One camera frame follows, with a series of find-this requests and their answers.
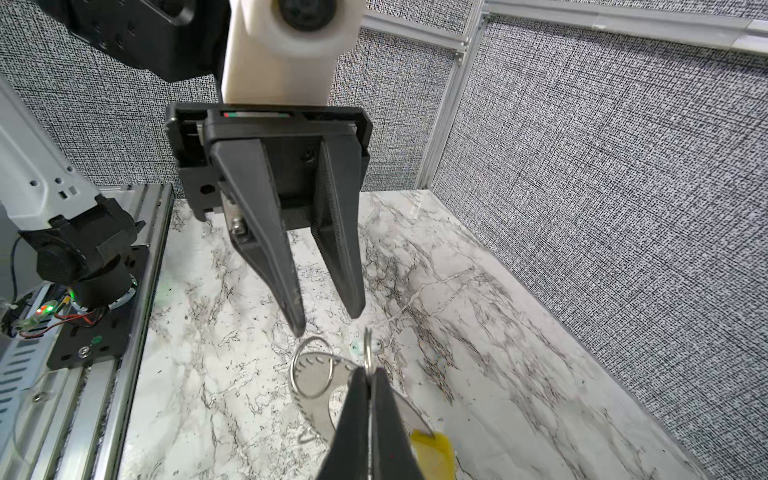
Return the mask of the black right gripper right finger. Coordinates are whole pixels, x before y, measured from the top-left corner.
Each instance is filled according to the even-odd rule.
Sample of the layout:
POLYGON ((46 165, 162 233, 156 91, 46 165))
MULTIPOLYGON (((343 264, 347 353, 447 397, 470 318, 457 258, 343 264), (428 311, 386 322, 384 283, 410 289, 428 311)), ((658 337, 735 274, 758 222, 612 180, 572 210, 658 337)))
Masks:
POLYGON ((371 459, 373 480, 424 479, 382 368, 371 377, 371 459))

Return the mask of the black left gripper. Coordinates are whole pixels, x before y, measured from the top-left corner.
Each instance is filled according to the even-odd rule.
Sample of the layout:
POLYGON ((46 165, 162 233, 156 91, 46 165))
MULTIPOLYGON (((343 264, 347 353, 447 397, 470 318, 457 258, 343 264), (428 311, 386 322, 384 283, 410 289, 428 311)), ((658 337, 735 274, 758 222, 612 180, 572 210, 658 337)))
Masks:
POLYGON ((173 103, 166 134, 195 218, 238 207, 235 250, 271 290, 297 338, 306 316, 287 230, 308 228, 347 313, 366 300, 359 194, 373 122, 357 107, 173 103))

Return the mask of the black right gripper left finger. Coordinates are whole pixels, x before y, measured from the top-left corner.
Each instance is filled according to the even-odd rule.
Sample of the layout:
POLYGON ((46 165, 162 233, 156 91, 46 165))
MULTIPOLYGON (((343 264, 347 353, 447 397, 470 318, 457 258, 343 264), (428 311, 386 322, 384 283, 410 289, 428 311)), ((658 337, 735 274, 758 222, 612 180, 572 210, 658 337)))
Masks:
POLYGON ((366 371, 358 367, 348 385, 336 433, 317 480, 368 478, 368 393, 366 371))

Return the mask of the yellow capped key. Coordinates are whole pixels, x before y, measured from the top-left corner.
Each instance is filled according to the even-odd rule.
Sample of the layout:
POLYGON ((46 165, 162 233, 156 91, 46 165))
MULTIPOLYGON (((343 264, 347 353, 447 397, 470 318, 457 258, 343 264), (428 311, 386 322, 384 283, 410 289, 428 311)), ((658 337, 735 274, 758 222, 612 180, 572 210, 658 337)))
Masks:
POLYGON ((413 430, 410 434, 412 451, 426 480, 455 480, 455 453, 450 439, 440 433, 429 434, 413 430))

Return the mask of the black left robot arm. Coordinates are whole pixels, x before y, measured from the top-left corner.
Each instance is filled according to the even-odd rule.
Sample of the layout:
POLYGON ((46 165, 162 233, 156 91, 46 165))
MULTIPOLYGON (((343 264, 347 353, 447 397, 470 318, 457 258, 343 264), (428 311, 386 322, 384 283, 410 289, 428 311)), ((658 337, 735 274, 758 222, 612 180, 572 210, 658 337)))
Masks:
MULTIPOLYGON (((306 315, 288 232, 307 228, 352 318, 366 306, 359 194, 364 110, 327 100, 357 42, 361 1, 44 1, 76 38, 168 82, 212 75, 216 103, 173 103, 165 132, 195 217, 221 209, 234 249, 296 336, 306 315)), ((87 310, 120 302, 142 223, 80 174, 19 96, 1 88, 1 202, 41 278, 87 310)))

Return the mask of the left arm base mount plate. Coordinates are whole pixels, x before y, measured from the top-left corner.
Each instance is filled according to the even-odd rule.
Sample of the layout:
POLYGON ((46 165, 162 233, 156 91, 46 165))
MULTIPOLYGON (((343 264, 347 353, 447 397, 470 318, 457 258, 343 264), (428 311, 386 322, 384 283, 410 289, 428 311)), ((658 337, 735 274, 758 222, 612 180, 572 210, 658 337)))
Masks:
POLYGON ((69 369, 89 365, 107 358, 122 357, 145 313, 143 285, 150 251, 147 246, 134 246, 125 264, 137 282, 137 292, 116 310, 97 314, 93 326, 84 320, 75 320, 62 327, 46 361, 50 370, 69 369))

